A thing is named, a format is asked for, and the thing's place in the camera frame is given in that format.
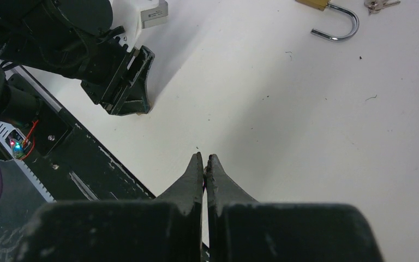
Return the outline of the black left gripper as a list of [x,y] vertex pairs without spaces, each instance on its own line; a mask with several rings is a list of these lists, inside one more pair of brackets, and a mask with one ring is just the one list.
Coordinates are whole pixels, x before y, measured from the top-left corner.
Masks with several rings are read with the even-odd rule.
[[117,69],[99,84],[81,82],[81,87],[96,105],[110,115],[147,114],[151,109],[147,77],[155,54],[146,46],[126,52]]

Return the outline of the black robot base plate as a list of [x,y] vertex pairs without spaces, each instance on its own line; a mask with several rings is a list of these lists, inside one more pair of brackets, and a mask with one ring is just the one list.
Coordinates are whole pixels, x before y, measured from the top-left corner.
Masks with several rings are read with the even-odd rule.
[[30,135],[29,155],[16,160],[27,164],[55,200],[155,197],[28,70],[10,72],[8,82],[41,103],[38,118],[19,129],[20,138]]

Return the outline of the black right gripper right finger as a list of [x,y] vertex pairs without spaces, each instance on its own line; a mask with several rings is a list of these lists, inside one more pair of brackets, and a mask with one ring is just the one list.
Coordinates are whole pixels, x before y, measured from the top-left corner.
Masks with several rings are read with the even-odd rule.
[[365,216],[338,203],[263,203],[207,163],[211,261],[383,261]]

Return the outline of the large brass padlock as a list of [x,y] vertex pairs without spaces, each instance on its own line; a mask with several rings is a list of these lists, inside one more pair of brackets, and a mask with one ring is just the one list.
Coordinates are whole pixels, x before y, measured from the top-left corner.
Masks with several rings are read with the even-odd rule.
[[297,0],[296,2],[322,12],[322,18],[314,24],[310,33],[333,43],[341,43],[354,37],[360,28],[357,14],[328,0]]

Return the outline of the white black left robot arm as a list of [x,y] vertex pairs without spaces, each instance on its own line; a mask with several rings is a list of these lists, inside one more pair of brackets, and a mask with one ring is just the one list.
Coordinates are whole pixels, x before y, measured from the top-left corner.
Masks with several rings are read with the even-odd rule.
[[25,66],[77,79],[108,114],[147,114],[154,53],[127,44],[110,1],[0,1],[0,121],[17,102],[5,81]]

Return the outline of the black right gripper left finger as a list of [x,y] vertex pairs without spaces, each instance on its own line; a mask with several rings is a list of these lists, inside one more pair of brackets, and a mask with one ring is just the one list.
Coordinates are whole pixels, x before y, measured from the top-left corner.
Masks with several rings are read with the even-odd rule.
[[153,200],[60,201],[29,220],[15,261],[201,261],[203,161]]

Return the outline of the silver key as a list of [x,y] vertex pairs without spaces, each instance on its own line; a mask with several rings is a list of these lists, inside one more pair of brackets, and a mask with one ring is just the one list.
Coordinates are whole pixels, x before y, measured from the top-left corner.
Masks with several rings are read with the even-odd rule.
[[399,5],[401,1],[389,0],[364,0],[364,6],[368,9],[368,14],[377,14],[385,8]]

